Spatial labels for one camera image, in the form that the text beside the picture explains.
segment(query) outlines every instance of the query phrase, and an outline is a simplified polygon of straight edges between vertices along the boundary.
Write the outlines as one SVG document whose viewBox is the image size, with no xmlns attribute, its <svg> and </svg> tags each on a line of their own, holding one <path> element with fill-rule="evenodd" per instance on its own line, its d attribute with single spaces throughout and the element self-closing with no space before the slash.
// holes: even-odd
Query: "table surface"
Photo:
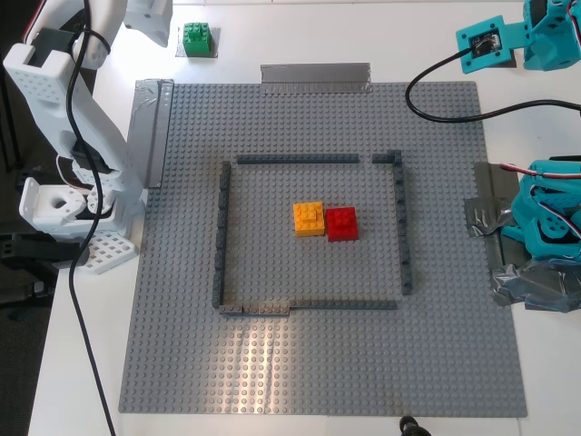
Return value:
<svg viewBox="0 0 581 436">
<path fill-rule="evenodd" d="M 127 133 L 136 80 L 256 84 L 261 64 L 370 62 L 373 82 L 407 82 L 457 51 L 455 33 L 494 15 L 522 20 L 520 3 L 176 6 L 168 48 L 120 30 L 99 70 L 97 103 Z M 176 58 L 183 23 L 220 27 L 218 59 Z M 522 51 L 516 53 L 522 65 Z M 474 80 L 483 111 L 535 98 L 581 101 L 578 66 L 551 73 L 487 69 L 466 77 L 454 63 L 429 80 Z M 521 166 L 556 154 L 579 154 L 579 114 L 558 108 L 519 111 L 485 122 L 488 160 Z M 132 240 L 139 244 L 143 218 Z M 220 434 L 253 436 L 398 435 L 399 418 L 120 414 L 127 334 L 138 259 L 101 276 L 79 273 L 76 289 L 118 435 Z M 78 322 L 61 271 L 30 425 L 30 435 L 105 435 L 101 404 Z M 528 417 L 524 419 L 419 418 L 434 436 L 569 435 L 581 428 L 575 376 L 581 360 L 581 312 L 527 312 L 513 306 Z"/>
</svg>

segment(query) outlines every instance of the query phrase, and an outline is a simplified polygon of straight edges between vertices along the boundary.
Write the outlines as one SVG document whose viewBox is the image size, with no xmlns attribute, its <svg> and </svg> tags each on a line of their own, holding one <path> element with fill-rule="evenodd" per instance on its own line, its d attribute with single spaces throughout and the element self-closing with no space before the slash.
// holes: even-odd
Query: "red wire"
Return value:
<svg viewBox="0 0 581 436">
<path fill-rule="evenodd" d="M 38 6 L 36 7 L 36 10 L 34 11 L 33 17 L 28 22 L 28 26 L 25 29 L 25 34 L 22 36 L 22 42 L 24 44 L 26 44 L 26 39 L 28 39 L 28 36 L 30 35 L 30 31 L 32 30 L 34 23 L 36 23 L 38 16 L 40 15 L 41 12 L 43 12 L 44 5 L 46 5 L 46 0 L 40 0 L 40 3 L 38 4 Z"/>
<path fill-rule="evenodd" d="M 581 45 L 581 32 L 579 32 L 579 24 L 577 22 L 576 17 L 573 14 L 571 14 L 571 6 L 573 5 L 574 2 L 575 0 L 571 0 L 569 2 L 569 4 L 566 6 L 566 12 L 569 15 L 569 18 L 571 18 L 571 23 L 573 23 L 573 27 L 575 28 L 577 42 L 579 43 L 579 45 Z"/>
<path fill-rule="evenodd" d="M 546 179 L 564 179 L 564 180 L 575 180 L 575 179 L 581 179 L 581 174 L 558 174 L 558 173 L 538 173 L 536 171 L 533 170 L 525 170 L 523 168 L 518 168 L 516 166 L 513 165 L 507 165 L 505 163 L 500 165 L 500 168 L 502 168 L 505 171 L 512 171 L 515 173 L 522 173 L 522 174 L 526 174 L 526 175 L 533 175 L 533 176 L 538 176 L 538 177 L 545 177 Z"/>
</svg>

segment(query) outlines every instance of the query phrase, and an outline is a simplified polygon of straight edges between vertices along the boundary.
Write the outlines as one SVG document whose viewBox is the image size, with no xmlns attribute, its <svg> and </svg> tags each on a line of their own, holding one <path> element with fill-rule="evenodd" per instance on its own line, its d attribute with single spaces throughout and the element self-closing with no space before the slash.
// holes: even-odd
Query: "gray lego plate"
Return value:
<svg viewBox="0 0 581 436">
<path fill-rule="evenodd" d="M 120 411 L 527 415 L 511 311 L 492 301 L 485 245 L 468 238 L 463 212 L 477 195 L 474 163 L 487 160 L 482 125 L 421 120 L 405 105 L 405 87 L 266 95 L 259 84 L 175 86 Z M 414 101 L 445 116 L 479 110 L 473 83 L 421 84 Z M 371 163 L 388 150 L 401 150 L 404 163 L 411 295 L 393 284 L 389 169 Z M 239 154 L 334 153 L 360 163 L 235 163 Z M 212 308 L 222 161 L 232 163 L 227 298 L 397 295 L 398 309 L 241 317 Z M 364 238 L 295 240 L 292 203 L 321 199 L 356 205 Z"/>
</svg>

